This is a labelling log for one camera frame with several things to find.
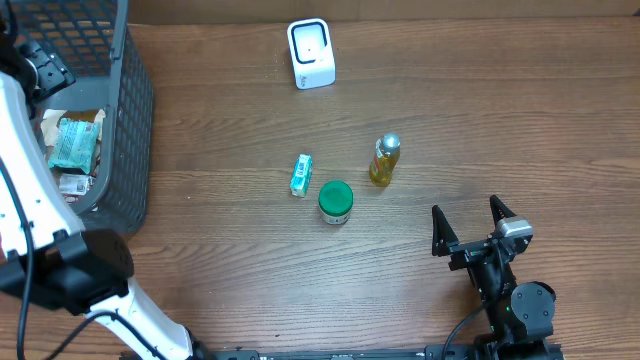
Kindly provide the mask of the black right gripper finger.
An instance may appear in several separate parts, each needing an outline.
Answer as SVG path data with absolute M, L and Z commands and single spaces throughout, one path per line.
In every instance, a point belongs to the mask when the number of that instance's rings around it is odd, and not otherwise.
M 459 244 L 459 239 L 438 205 L 432 207 L 432 222 L 432 255 L 438 257 L 450 255 L 451 248 Z
M 495 225 L 498 224 L 499 221 L 505 218 L 516 217 L 516 214 L 511 211 L 500 199 L 497 195 L 491 195 L 489 198 L 491 213 L 493 222 Z

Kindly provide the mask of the brown snack packet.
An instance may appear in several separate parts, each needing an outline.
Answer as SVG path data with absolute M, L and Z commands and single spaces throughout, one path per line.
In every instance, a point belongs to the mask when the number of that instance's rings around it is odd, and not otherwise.
M 57 184 L 59 192 L 62 194 L 67 203 L 79 201 L 89 192 L 89 190 L 97 180 L 100 168 L 102 128 L 105 117 L 106 112 L 103 109 L 94 109 L 87 111 L 47 109 L 42 114 L 40 125 L 44 138 L 44 146 L 46 149 L 45 162 L 47 166 L 47 161 L 58 137 L 59 124 L 62 118 L 69 118 L 76 121 L 92 122 L 101 125 L 101 131 L 98 136 L 98 142 L 93 155 L 93 167 L 89 175 L 85 175 L 80 171 L 73 171 L 71 169 L 48 167 Z

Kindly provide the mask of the teal snack bar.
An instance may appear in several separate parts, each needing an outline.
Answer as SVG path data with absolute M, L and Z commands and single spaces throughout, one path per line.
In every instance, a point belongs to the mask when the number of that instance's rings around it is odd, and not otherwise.
M 58 137 L 47 161 L 48 167 L 71 169 L 89 175 L 100 131 L 100 124 L 62 118 Z

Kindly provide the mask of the yellow liquid bottle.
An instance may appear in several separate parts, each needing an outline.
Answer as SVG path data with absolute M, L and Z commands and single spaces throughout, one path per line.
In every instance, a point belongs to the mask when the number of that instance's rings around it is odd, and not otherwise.
M 369 177 L 372 183 L 382 187 L 390 184 L 400 153 L 401 140 L 398 134 L 390 132 L 377 139 L 373 160 L 369 166 Z

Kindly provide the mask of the green lidded jar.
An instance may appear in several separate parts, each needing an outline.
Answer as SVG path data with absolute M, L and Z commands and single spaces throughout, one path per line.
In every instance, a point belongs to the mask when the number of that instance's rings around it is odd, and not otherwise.
M 323 185 L 318 196 L 321 218 L 330 225 L 340 225 L 348 221 L 354 204 L 351 187 L 339 180 Z

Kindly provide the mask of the teal Kleenex tissue pack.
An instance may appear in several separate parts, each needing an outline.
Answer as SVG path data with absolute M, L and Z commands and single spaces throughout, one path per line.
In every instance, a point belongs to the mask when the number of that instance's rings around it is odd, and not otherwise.
M 305 197 L 313 172 L 313 160 L 309 154 L 300 154 L 290 180 L 290 191 L 293 196 Z

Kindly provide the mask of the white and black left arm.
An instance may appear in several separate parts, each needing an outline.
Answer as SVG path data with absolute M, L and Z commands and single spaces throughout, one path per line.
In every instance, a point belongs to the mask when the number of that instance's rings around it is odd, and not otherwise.
M 1 25 L 1 290 L 21 301 L 16 356 L 25 356 L 32 304 L 84 316 L 57 357 L 92 322 L 142 359 L 205 359 L 205 348 L 140 287 L 123 238 L 89 231 L 62 198 L 30 120 L 42 75 L 16 45 L 17 21 Z

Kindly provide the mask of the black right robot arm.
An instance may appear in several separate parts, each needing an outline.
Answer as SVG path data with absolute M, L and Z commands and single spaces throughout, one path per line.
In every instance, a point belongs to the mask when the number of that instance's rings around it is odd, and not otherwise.
M 442 345 L 425 349 L 428 359 L 560 360 L 559 345 L 547 338 L 554 333 L 555 291 L 546 283 L 519 284 L 510 262 L 525 252 L 533 226 L 516 215 L 496 195 L 489 199 L 495 230 L 484 240 L 460 243 L 443 211 L 432 207 L 432 254 L 448 257 L 452 271 L 465 269 L 481 297 L 481 305 L 454 327 Z M 459 331 L 484 313 L 490 331 L 470 345 L 455 346 Z

